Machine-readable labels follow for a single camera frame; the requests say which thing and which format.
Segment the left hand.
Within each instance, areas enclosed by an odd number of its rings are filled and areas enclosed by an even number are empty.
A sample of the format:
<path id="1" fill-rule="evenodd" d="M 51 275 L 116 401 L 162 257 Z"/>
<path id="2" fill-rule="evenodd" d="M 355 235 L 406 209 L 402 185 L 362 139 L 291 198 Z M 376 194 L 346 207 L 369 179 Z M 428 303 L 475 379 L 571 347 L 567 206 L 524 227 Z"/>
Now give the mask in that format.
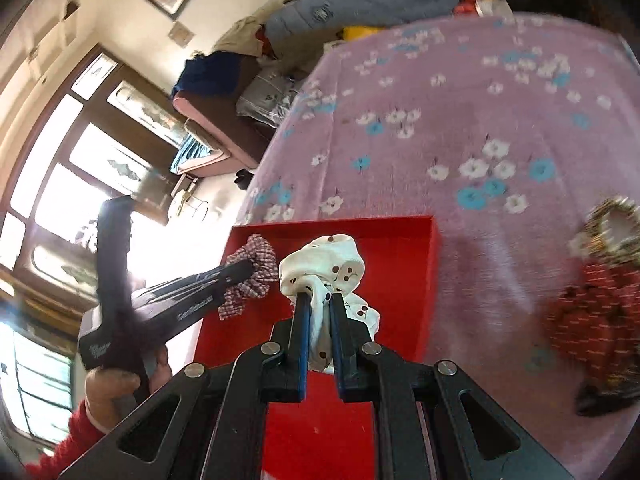
<path id="1" fill-rule="evenodd" d="M 149 379 L 150 393 L 166 385 L 172 377 L 165 346 L 155 351 L 155 370 Z M 138 375 L 118 368 L 90 370 L 85 379 L 85 404 L 88 419 L 97 430 L 110 432 L 122 420 L 116 401 L 132 396 L 140 387 Z"/>

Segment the red sleeve forearm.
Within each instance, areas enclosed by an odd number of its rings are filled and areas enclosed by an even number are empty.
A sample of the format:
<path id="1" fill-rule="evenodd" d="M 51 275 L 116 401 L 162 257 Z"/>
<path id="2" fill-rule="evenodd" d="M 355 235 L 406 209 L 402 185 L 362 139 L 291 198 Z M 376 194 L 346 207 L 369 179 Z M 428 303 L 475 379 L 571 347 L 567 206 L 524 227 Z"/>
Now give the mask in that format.
<path id="1" fill-rule="evenodd" d="M 105 436 L 102 427 L 94 424 L 86 401 L 68 421 L 68 435 L 56 446 L 53 455 L 43 455 L 37 463 L 26 464 L 29 479 L 56 480 L 62 472 Z"/>

